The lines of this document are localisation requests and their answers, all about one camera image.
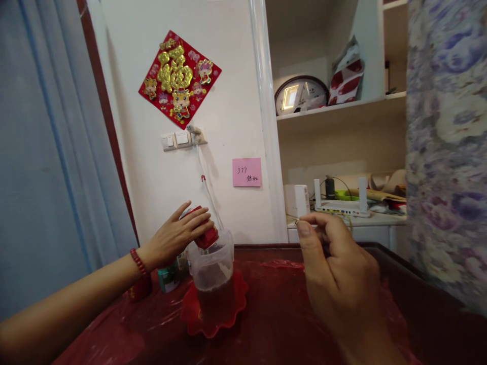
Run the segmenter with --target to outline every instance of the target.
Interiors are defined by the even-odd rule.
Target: clear plastic cup
[[[236,310],[231,233],[220,231],[218,241],[205,251],[191,243],[188,255],[203,320],[218,325],[231,319]]]

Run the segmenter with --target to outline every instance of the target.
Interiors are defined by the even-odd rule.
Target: bracelet
[[[146,267],[142,262],[141,258],[138,256],[137,251],[135,251],[135,248],[130,250],[130,254],[132,255],[133,260],[137,264],[138,269],[142,272],[142,275],[144,277],[148,277],[149,273],[147,272]]]

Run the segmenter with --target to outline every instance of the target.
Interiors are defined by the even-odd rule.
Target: light switch
[[[179,149],[191,147],[193,145],[191,134],[188,131],[176,132],[176,143]]]
[[[178,144],[188,143],[188,135],[186,133],[176,134],[176,142],[178,142]]]
[[[178,148],[174,142],[174,133],[163,134],[161,138],[164,152],[176,150]]]

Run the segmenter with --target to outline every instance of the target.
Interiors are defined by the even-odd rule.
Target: wifi router
[[[351,216],[370,218],[367,205],[367,178],[359,178],[359,201],[322,200],[320,179],[315,179],[315,211],[325,213],[344,213]]]

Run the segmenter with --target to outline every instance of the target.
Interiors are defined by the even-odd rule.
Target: sticky note
[[[262,185],[262,169],[260,157],[249,159],[233,159],[233,186],[259,187]]]

